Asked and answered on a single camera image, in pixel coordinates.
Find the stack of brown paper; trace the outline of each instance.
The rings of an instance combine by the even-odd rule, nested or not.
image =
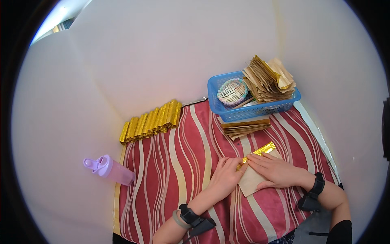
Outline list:
[[[234,122],[224,122],[221,117],[218,117],[218,120],[221,123],[223,134],[229,136],[232,140],[271,126],[268,115],[237,120]]]
[[[167,132],[179,124],[181,103],[172,99],[161,108],[155,108],[141,117],[133,117],[125,122],[119,142],[126,145],[128,142],[136,142],[150,138],[160,132]]]
[[[255,55],[242,73],[245,76],[243,81],[259,103],[290,99],[295,91],[293,76],[277,58],[267,64]]]

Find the hand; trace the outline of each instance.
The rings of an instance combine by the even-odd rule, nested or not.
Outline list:
[[[312,175],[307,170],[295,167],[286,161],[276,158],[268,153],[248,154],[247,163],[259,174],[268,180],[257,185],[256,190],[267,187],[290,187],[299,185],[300,180],[308,175]]]
[[[221,158],[205,191],[210,193],[215,203],[221,201],[234,191],[247,167],[240,158]]]

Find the black sleeve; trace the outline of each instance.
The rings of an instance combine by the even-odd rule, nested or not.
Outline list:
[[[352,244],[352,222],[343,220],[337,223],[329,232],[326,244]]]

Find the gold paper stick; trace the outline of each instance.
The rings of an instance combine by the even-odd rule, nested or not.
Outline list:
[[[135,130],[135,137],[137,138],[137,140],[142,138],[142,130],[145,126],[146,119],[147,119],[147,113],[141,115],[141,118],[138,121],[137,129]]]
[[[126,139],[126,134],[127,134],[128,128],[129,128],[129,124],[130,124],[130,122],[125,122],[123,129],[122,129],[121,136],[119,137],[119,142],[122,144],[125,144],[124,140]]]
[[[164,107],[164,106],[161,106],[161,108],[158,110],[158,114],[157,114],[157,117],[156,117],[156,121],[154,122],[154,125],[153,125],[153,128],[152,128],[153,131],[157,131],[157,130],[158,130],[158,125],[159,125],[159,123],[160,123],[161,116],[162,116],[162,114],[164,113],[163,107]]]
[[[127,130],[127,136],[125,140],[126,142],[129,142],[134,139],[135,129],[137,129],[138,120],[138,117],[131,118],[129,128]]]
[[[172,128],[177,128],[177,126],[179,125],[181,106],[182,105],[179,102],[176,105],[175,119],[173,120]]]
[[[168,103],[164,104],[161,108],[160,108],[160,111],[161,111],[161,116],[160,116],[160,119],[158,120],[158,123],[157,123],[157,131],[159,131],[162,127],[163,127],[163,122],[164,122],[164,116],[165,116],[165,108],[168,106]]]
[[[274,149],[276,149],[275,144],[272,141],[270,141],[268,144],[262,146],[261,148],[257,149],[253,153],[261,156],[261,153],[269,153]],[[243,163],[246,163],[247,160],[248,158],[244,157]],[[241,165],[237,165],[237,170],[239,169],[241,169]]]
[[[163,120],[162,120],[161,128],[168,127],[168,125],[167,125],[167,118],[168,118],[169,104],[170,103],[167,103],[166,106],[165,106],[164,117],[163,117]]]
[[[152,110],[152,111],[149,112],[149,114],[147,116],[144,128],[142,129],[142,137],[147,135],[147,130],[150,127],[150,123],[152,121],[153,114],[154,114],[154,111]]]
[[[150,134],[153,134],[153,128],[154,128],[154,125],[156,124],[156,120],[157,120],[157,115],[159,114],[160,112],[160,109],[157,107],[154,109],[154,112],[153,112],[153,117],[151,119],[151,122],[150,122],[150,125],[148,126],[147,128],[147,133],[150,135]]]
[[[166,121],[167,127],[172,125],[173,121],[175,120],[176,105],[177,105],[176,99],[172,99],[171,102],[169,103],[169,109],[168,109],[168,115],[167,115],[167,121]]]

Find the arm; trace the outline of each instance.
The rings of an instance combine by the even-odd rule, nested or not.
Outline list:
[[[201,215],[232,193],[248,167],[247,164],[244,164],[240,171],[236,171],[237,165],[242,163],[243,161],[240,158],[221,158],[209,185],[188,203],[188,208],[192,209],[197,215]],[[180,210],[177,212],[177,216],[180,221],[185,223],[180,218]],[[171,217],[156,231],[153,236],[153,243],[176,244],[183,239],[186,232],[187,229],[179,226]]]
[[[298,185],[310,191],[316,180],[316,176],[307,170],[290,165],[267,153],[262,153],[262,156],[249,154],[247,157],[249,165],[268,179],[257,186],[258,190],[267,187],[284,188]],[[318,201],[325,209],[332,211],[330,230],[340,221],[351,220],[347,195],[335,184],[326,181],[322,193],[318,196]]]

